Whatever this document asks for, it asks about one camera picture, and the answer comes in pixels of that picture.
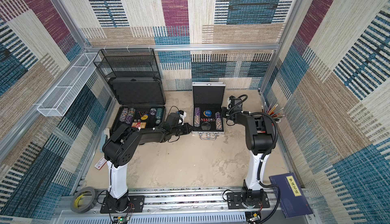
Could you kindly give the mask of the blue round dealer button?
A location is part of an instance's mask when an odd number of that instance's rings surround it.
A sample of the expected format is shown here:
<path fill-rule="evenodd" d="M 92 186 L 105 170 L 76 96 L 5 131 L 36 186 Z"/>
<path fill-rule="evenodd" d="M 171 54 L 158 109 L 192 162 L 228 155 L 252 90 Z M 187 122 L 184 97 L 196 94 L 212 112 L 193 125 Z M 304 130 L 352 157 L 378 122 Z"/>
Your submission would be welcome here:
<path fill-rule="evenodd" d="M 206 117 L 211 117 L 211 116 L 212 116 L 212 111 L 210 111 L 210 110 L 205 110 L 205 111 L 204 111 L 204 116 L 206 116 Z"/>

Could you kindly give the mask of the small purple chip stack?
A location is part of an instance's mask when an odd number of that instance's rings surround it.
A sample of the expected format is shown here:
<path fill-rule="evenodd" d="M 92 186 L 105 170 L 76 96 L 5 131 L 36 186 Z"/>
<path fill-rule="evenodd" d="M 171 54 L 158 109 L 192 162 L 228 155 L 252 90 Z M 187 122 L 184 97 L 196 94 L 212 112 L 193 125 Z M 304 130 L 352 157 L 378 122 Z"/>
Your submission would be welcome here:
<path fill-rule="evenodd" d="M 156 109 L 155 108 L 151 108 L 149 114 L 151 116 L 155 116 L 156 115 Z"/>

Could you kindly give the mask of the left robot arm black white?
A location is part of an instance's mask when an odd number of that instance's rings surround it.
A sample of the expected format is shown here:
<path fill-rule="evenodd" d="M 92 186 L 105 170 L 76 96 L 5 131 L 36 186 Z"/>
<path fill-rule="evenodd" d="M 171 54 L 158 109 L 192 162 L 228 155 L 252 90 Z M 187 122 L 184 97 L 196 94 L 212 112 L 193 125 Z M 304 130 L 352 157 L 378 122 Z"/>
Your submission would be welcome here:
<path fill-rule="evenodd" d="M 165 143 L 172 136 L 188 135 L 192 130 L 193 126 L 184 123 L 178 113 L 170 113 L 161 126 L 153 128 L 136 129 L 127 124 L 121 125 L 103 145 L 109 168 L 109 187 L 105 198 L 108 211 L 121 213 L 130 208 L 127 166 L 140 144 Z"/>

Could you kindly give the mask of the right chip stack silver case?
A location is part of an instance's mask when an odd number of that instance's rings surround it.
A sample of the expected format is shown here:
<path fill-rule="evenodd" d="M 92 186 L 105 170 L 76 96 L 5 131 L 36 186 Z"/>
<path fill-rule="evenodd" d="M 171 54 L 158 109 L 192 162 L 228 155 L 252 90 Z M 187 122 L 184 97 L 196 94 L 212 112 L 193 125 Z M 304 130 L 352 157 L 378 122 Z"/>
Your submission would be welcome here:
<path fill-rule="evenodd" d="M 222 123 L 220 112 L 215 113 L 215 125 L 216 125 L 216 130 L 223 130 L 223 123 Z"/>

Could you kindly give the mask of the dark blue book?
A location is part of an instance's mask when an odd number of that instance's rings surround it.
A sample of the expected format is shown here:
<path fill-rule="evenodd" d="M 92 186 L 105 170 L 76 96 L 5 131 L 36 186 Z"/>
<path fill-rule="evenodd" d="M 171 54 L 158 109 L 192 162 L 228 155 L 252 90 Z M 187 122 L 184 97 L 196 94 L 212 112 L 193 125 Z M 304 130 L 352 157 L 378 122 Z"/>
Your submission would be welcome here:
<path fill-rule="evenodd" d="M 269 176 L 269 180 L 279 186 L 281 191 L 279 205 L 286 219 L 313 214 L 294 173 Z"/>

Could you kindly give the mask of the left chip stack silver case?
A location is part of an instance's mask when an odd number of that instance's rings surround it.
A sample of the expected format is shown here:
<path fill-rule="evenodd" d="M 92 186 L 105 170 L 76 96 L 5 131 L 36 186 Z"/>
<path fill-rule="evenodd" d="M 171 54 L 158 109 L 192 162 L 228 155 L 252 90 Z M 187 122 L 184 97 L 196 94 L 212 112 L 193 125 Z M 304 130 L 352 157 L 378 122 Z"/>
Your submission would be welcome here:
<path fill-rule="evenodd" d="M 194 127 L 200 127 L 201 124 L 201 108 L 195 107 Z"/>

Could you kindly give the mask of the chip stack silver case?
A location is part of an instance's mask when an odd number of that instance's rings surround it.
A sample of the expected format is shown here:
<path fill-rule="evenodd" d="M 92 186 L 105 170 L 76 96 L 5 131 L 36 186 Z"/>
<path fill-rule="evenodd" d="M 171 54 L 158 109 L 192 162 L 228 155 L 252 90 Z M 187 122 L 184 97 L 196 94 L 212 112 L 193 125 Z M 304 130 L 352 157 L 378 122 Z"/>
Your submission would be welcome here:
<path fill-rule="evenodd" d="M 223 123 L 222 123 L 220 112 L 215 113 L 215 125 L 216 125 L 216 130 L 223 130 Z"/>
<path fill-rule="evenodd" d="M 200 127 L 201 124 L 201 108 L 195 107 L 194 127 Z"/>

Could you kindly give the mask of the black mesh shelf rack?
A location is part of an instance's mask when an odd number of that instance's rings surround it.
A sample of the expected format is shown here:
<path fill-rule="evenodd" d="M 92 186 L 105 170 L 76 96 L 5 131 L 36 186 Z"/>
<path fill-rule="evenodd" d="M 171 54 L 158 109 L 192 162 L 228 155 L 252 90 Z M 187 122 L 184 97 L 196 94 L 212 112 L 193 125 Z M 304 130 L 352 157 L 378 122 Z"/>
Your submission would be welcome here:
<path fill-rule="evenodd" d="M 93 64 L 107 83 L 122 78 L 161 79 L 155 52 L 151 48 L 101 49 Z"/>

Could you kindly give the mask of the red dice row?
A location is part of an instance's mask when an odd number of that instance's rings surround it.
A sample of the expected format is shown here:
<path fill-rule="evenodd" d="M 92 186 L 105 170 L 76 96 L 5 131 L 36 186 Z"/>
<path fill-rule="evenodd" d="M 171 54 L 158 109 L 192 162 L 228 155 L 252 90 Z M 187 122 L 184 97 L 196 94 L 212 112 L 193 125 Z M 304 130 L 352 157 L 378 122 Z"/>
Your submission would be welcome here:
<path fill-rule="evenodd" d="M 215 121 L 215 119 L 213 119 L 213 118 L 202 118 L 201 121 L 202 122 L 213 122 L 213 121 Z"/>

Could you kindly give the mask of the purple mixed chip stack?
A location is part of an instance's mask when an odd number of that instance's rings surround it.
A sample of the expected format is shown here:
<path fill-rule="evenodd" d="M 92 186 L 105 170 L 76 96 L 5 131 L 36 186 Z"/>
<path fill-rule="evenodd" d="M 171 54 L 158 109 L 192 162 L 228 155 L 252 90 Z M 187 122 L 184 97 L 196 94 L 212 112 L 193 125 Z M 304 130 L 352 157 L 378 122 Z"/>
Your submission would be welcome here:
<path fill-rule="evenodd" d="M 136 109 L 135 108 L 129 108 L 128 114 L 125 118 L 125 123 L 132 124 L 134 121 Z"/>

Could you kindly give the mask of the grey tape roll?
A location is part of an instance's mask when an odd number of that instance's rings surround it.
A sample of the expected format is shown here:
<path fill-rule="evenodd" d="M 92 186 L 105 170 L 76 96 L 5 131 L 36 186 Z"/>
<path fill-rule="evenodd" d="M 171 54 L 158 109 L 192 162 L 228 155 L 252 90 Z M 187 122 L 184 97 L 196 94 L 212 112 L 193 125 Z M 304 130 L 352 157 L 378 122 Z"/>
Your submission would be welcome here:
<path fill-rule="evenodd" d="M 83 214 L 93 209 L 96 203 L 96 189 L 93 187 L 86 187 L 74 195 L 70 204 L 70 209 L 74 213 Z"/>

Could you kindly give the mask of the texas holdem card deck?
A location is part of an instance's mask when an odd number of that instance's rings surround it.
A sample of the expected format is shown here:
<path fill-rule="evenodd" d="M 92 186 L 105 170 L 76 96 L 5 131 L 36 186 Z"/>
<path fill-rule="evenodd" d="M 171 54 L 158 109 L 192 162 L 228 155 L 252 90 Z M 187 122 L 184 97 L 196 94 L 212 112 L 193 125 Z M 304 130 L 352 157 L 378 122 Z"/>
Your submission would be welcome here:
<path fill-rule="evenodd" d="M 138 128 L 138 129 L 144 129 L 146 128 L 146 122 L 133 122 L 132 127 Z"/>

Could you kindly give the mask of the dark grey poker case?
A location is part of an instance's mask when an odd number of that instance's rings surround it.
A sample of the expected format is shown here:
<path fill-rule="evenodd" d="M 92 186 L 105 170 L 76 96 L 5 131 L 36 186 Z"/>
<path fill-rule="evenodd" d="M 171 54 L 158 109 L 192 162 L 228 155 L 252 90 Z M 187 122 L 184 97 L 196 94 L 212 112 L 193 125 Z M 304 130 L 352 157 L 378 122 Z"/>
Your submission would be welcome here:
<path fill-rule="evenodd" d="M 151 116 L 149 114 L 150 109 L 155 108 L 157 110 L 157 108 L 163 108 L 164 111 L 159 125 L 162 124 L 166 113 L 166 98 L 161 79 L 138 78 L 134 80 L 122 78 L 111 81 L 109 86 L 120 104 L 120 108 L 111 126 L 111 133 L 116 131 L 121 125 L 132 126 L 132 124 L 119 121 L 119 116 L 123 108 L 135 108 L 136 112 L 133 122 L 146 122 L 146 128 L 158 126 L 155 124 L 156 115 Z M 138 113 L 139 111 L 148 112 L 148 119 L 142 121 Z"/>

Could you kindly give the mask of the bundle of coloured pencils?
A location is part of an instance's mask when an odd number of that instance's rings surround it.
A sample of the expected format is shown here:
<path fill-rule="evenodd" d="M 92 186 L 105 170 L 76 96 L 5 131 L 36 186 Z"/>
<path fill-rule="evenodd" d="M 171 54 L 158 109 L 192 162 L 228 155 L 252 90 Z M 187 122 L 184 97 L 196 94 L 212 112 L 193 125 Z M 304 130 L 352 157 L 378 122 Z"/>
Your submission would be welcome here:
<path fill-rule="evenodd" d="M 268 114 L 269 112 L 273 112 L 273 119 L 277 122 L 280 123 L 281 119 L 285 116 L 283 113 L 284 107 L 280 107 L 278 104 L 274 105 L 268 105 L 267 102 L 264 102 L 263 105 L 263 112 Z"/>

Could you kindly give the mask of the teal chip stack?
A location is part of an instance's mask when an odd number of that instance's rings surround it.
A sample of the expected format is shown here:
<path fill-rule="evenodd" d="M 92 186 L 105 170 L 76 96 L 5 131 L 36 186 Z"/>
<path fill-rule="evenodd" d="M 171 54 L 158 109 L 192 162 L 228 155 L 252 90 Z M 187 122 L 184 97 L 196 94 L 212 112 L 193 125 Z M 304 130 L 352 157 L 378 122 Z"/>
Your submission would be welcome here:
<path fill-rule="evenodd" d="M 162 116 L 163 116 L 163 108 L 157 108 L 157 111 L 156 111 L 156 120 L 161 120 Z"/>

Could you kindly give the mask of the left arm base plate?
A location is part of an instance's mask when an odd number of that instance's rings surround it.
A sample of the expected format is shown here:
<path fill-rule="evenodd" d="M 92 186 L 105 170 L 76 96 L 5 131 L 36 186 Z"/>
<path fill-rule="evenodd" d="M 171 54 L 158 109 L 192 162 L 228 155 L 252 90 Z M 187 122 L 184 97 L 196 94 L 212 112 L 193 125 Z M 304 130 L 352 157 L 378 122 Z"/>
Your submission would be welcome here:
<path fill-rule="evenodd" d="M 124 196 L 119 199 L 108 195 L 104 198 L 100 214 L 141 213 L 145 196 Z"/>

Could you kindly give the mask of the blue orange chip stack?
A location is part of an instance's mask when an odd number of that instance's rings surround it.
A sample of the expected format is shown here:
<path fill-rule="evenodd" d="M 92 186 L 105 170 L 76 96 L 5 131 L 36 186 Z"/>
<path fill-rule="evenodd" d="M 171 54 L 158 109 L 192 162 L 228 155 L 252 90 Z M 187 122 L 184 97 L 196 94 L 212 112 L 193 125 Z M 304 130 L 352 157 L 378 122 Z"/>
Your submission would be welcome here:
<path fill-rule="evenodd" d="M 129 112 L 129 109 L 128 108 L 123 108 L 122 109 L 122 112 L 119 116 L 119 121 L 121 122 L 125 122 L 126 121 L 126 118 L 127 118 L 127 115 L 128 115 L 128 112 Z"/>

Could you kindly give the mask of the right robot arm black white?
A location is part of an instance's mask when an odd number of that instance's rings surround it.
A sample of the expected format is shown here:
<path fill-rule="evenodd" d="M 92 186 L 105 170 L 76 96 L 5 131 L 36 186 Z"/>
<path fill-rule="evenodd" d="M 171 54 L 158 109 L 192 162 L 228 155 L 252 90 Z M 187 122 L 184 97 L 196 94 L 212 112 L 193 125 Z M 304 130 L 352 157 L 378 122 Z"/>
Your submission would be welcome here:
<path fill-rule="evenodd" d="M 245 143 L 249 150 L 250 162 L 246 178 L 241 188 L 241 204 L 244 208 L 262 206 L 265 202 L 265 166 L 278 139 L 278 126 L 275 119 L 265 112 L 243 110 L 248 95 L 230 96 L 228 106 L 223 107 L 222 117 L 231 125 L 245 127 Z"/>

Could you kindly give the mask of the white mesh wall basket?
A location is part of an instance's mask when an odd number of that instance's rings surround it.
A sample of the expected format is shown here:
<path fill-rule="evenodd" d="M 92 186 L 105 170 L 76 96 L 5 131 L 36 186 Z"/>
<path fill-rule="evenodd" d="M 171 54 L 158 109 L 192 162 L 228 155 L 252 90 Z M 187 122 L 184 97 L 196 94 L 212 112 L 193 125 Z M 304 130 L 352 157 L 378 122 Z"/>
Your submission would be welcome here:
<path fill-rule="evenodd" d="M 96 53 L 81 54 L 65 71 L 61 79 L 37 107 L 45 117 L 64 116 L 81 92 L 92 73 Z"/>

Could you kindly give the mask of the silver aluminium poker case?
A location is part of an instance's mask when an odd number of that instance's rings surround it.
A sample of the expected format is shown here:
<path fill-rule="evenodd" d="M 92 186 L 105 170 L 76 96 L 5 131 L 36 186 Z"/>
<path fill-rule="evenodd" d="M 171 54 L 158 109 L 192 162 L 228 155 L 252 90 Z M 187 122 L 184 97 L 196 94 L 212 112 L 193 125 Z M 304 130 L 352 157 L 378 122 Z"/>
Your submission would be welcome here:
<path fill-rule="evenodd" d="M 224 134 L 222 102 L 225 91 L 223 82 L 194 82 L 193 135 L 201 140 L 216 140 Z"/>

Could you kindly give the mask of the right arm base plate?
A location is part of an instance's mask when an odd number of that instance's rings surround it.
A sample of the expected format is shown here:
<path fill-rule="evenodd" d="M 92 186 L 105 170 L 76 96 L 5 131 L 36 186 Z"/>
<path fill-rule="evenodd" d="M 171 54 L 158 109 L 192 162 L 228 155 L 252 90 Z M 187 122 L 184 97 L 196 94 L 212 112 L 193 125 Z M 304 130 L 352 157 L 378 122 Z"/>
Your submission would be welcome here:
<path fill-rule="evenodd" d="M 263 189 L 247 193 L 229 192 L 225 196 L 228 209 L 262 209 L 270 207 L 268 195 Z"/>

